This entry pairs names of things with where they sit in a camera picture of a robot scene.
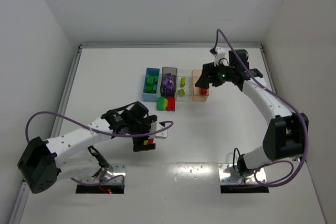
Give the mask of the lime red lego pair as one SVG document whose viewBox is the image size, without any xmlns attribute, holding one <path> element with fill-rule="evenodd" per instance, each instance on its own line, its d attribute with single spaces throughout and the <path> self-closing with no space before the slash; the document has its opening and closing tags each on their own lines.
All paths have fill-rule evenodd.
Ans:
<svg viewBox="0 0 336 224">
<path fill-rule="evenodd" d="M 143 145 L 144 145 L 144 146 L 155 145 L 155 141 L 154 141 L 153 138 L 152 138 L 152 139 L 148 139 L 148 140 L 145 140 L 145 141 L 143 142 Z"/>
</svg>

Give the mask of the red flower lego brick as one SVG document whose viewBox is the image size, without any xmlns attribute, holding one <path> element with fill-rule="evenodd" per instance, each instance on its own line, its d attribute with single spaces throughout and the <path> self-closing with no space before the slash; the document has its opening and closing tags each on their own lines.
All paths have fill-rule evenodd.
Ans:
<svg viewBox="0 0 336 224">
<path fill-rule="evenodd" d="M 199 91 L 200 93 L 200 95 L 208 95 L 208 92 L 209 92 L 209 90 L 208 89 L 203 89 L 203 88 L 200 88 L 200 91 Z"/>
</svg>

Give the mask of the purple butterfly lego brick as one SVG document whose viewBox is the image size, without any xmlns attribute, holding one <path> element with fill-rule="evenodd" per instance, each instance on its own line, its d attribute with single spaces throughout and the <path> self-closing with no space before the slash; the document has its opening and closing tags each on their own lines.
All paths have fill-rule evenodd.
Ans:
<svg viewBox="0 0 336 224">
<path fill-rule="evenodd" d="M 166 80 L 163 81 L 163 85 L 167 89 L 173 89 L 174 88 L 173 82 L 169 82 L 169 81 L 166 81 Z"/>
</svg>

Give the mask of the purple rounded lego brick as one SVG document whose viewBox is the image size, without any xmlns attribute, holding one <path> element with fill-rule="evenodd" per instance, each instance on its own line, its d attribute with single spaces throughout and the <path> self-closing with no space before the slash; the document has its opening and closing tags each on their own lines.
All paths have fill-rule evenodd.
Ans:
<svg viewBox="0 0 336 224">
<path fill-rule="evenodd" d="M 167 88 L 167 87 L 164 87 L 164 88 L 162 89 L 161 95 L 169 97 L 169 96 L 173 96 L 174 93 L 175 93 L 174 88 Z"/>
</svg>

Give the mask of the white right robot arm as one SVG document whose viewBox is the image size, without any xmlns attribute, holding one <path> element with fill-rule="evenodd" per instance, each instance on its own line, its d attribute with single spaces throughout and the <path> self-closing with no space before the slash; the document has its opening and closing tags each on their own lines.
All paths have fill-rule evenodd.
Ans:
<svg viewBox="0 0 336 224">
<path fill-rule="evenodd" d="M 197 88 L 208 89 L 231 82 L 248 96 L 263 115 L 268 128 L 260 147 L 239 156 L 236 169 L 240 175 L 254 172 L 273 161 L 304 153 L 304 127 L 308 118 L 298 116 L 279 99 L 267 92 L 267 84 L 258 69 L 251 69 L 248 52 L 245 49 L 225 51 L 221 47 L 211 49 L 214 62 L 202 66 L 202 73 L 196 81 Z"/>
</svg>

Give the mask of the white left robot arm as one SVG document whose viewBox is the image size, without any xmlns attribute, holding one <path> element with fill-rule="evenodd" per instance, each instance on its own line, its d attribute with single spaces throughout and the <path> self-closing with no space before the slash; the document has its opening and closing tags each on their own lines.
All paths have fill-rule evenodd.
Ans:
<svg viewBox="0 0 336 224">
<path fill-rule="evenodd" d="M 153 150 L 154 140 L 173 123 L 158 122 L 158 117 L 149 115 L 148 108 L 137 101 L 109 110 L 88 125 L 78 125 L 78 129 L 58 137 L 27 140 L 17 166 L 33 194 L 67 178 L 87 187 L 110 183 L 123 187 L 125 176 L 115 173 L 117 166 L 111 165 L 94 145 L 113 138 L 131 138 L 134 152 Z"/>
</svg>

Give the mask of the amber transparent container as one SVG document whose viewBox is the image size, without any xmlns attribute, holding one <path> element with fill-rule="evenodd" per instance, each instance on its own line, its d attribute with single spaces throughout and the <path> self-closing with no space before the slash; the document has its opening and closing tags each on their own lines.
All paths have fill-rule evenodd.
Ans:
<svg viewBox="0 0 336 224">
<path fill-rule="evenodd" d="M 207 101 L 208 95 L 200 95 L 200 88 L 195 87 L 195 82 L 198 80 L 198 78 L 201 76 L 202 71 L 200 69 L 193 69 L 192 70 L 192 99 L 194 102 L 205 102 Z"/>
</svg>

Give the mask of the clear transparent container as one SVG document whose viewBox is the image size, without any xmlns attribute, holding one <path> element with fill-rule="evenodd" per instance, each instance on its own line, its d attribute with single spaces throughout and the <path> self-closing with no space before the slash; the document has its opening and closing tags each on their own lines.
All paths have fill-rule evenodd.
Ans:
<svg viewBox="0 0 336 224">
<path fill-rule="evenodd" d="M 176 81 L 176 100 L 181 102 L 189 102 L 192 97 L 192 70 L 177 70 Z"/>
</svg>

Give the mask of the smoky grey container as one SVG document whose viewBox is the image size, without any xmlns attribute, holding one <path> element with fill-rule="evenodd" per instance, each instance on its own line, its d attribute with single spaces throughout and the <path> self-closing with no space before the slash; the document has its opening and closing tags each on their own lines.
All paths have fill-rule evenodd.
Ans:
<svg viewBox="0 0 336 224">
<path fill-rule="evenodd" d="M 177 68 L 163 67 L 160 85 L 160 95 L 162 97 L 175 97 L 177 81 Z"/>
</svg>

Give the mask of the green red lego stack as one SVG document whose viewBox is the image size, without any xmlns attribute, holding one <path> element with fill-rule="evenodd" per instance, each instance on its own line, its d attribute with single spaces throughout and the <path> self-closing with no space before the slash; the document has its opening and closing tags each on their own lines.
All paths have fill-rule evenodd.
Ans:
<svg viewBox="0 0 336 224">
<path fill-rule="evenodd" d="M 156 108 L 158 111 L 175 111 L 176 99 L 174 97 L 159 97 Z"/>
</svg>

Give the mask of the blue container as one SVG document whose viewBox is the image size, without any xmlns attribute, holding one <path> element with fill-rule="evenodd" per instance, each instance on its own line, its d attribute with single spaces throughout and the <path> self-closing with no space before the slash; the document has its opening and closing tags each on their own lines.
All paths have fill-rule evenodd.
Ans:
<svg viewBox="0 0 336 224">
<path fill-rule="evenodd" d="M 142 99 L 145 102 L 156 102 L 159 96 L 160 69 L 147 68 L 142 88 Z"/>
</svg>

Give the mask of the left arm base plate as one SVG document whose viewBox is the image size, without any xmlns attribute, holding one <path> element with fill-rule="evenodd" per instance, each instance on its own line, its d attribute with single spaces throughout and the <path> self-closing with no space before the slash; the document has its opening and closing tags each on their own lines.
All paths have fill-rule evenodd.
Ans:
<svg viewBox="0 0 336 224">
<path fill-rule="evenodd" d="M 85 186 L 119 186 L 124 187 L 126 178 L 125 164 L 111 164 L 100 168 L 94 175 L 80 175 L 77 180 Z"/>
</svg>

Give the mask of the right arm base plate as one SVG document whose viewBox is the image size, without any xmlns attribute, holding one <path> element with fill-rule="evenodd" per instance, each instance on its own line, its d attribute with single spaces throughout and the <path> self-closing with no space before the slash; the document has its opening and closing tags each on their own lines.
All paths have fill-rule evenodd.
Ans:
<svg viewBox="0 0 336 224">
<path fill-rule="evenodd" d="M 232 163 L 219 163 L 218 174 L 220 185 L 223 186 L 250 186 L 258 185 L 257 180 L 262 183 L 267 182 L 265 170 L 262 168 L 254 176 L 254 173 L 240 175 L 236 165 Z"/>
</svg>

